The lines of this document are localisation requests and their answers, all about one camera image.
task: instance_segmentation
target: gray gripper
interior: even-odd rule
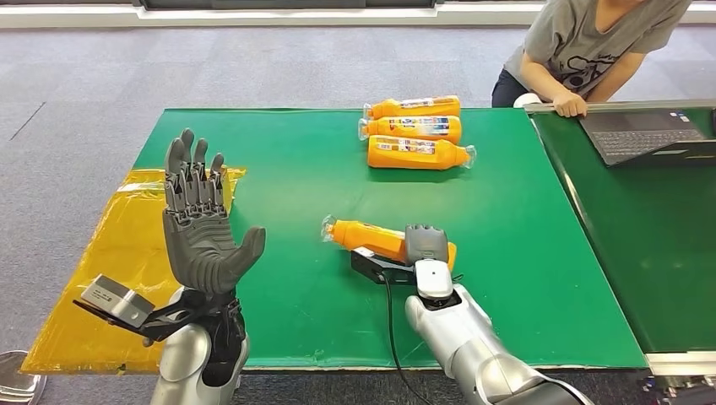
[[[167,255],[176,280],[206,294],[223,294],[263,254],[266,230],[249,229],[240,246],[234,243],[223,199],[221,166],[214,157],[209,176],[204,168],[206,140],[197,142],[191,165],[193,132],[171,142],[165,161],[167,208],[162,214]]]
[[[448,262],[448,237],[442,229],[424,224],[405,227],[405,257],[411,265],[419,260]]]

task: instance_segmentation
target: robotic thumb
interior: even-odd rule
[[[237,247],[224,260],[224,266],[228,267],[230,273],[241,278],[253,263],[263,254],[263,247],[266,245],[266,229],[259,226],[251,227]]]

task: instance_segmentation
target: gray t-shirt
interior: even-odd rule
[[[505,69],[528,89],[519,74],[526,51],[565,87],[586,96],[624,53],[664,47],[690,3],[647,0],[600,33],[594,25],[597,0],[547,0]]]

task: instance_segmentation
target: yellow plastic sheet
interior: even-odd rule
[[[236,182],[244,169],[227,169],[231,209]],[[154,373],[162,344],[142,346],[142,338],[113,327],[72,303],[103,273],[139,292],[157,307],[179,287],[166,257],[161,212],[164,171],[132,170],[107,203],[73,276],[47,317],[22,371],[40,374]]]

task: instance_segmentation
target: orange bottle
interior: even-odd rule
[[[405,233],[359,221],[339,221],[329,215],[321,223],[324,242],[333,241],[349,251],[365,247],[381,257],[405,263]],[[447,243],[447,266],[453,270],[458,247]]]
[[[376,135],[368,139],[368,165],[394,169],[445,170],[454,166],[472,167],[475,146]]]
[[[377,120],[384,116],[459,116],[457,95],[397,101],[387,99],[378,104],[363,106],[363,117]]]
[[[390,135],[428,141],[445,139],[457,145],[463,135],[463,126],[456,116],[384,116],[373,121],[361,118],[358,127],[361,141],[373,135]]]

